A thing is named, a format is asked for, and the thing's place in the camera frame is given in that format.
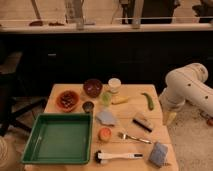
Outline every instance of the green cucumber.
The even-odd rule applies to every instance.
[[[146,97],[149,110],[153,110],[154,109],[154,103],[153,103],[152,97],[148,93],[141,93],[141,94]]]

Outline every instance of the red bowl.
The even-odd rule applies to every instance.
[[[56,106],[63,112],[74,110],[79,102],[79,95],[72,90],[66,90],[56,98]]]
[[[85,93],[92,98],[98,97],[101,93],[103,85],[98,79],[89,79],[84,82],[83,89]]]

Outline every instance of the silver fork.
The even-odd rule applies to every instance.
[[[143,143],[146,143],[146,144],[152,144],[151,141],[149,140],[145,140],[145,139],[142,139],[142,138],[136,138],[136,137],[133,137],[133,136],[130,136],[128,134],[125,134],[123,132],[118,132],[118,136],[121,138],[121,139],[132,139],[132,140],[136,140],[136,141],[140,141],[140,142],[143,142]]]

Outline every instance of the sponge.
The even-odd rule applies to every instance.
[[[165,163],[166,154],[168,152],[168,147],[156,142],[149,156],[149,161],[158,167],[162,167]]]

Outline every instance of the white cup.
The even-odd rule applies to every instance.
[[[108,81],[108,85],[111,93],[117,93],[121,86],[121,81],[118,78],[111,78]]]

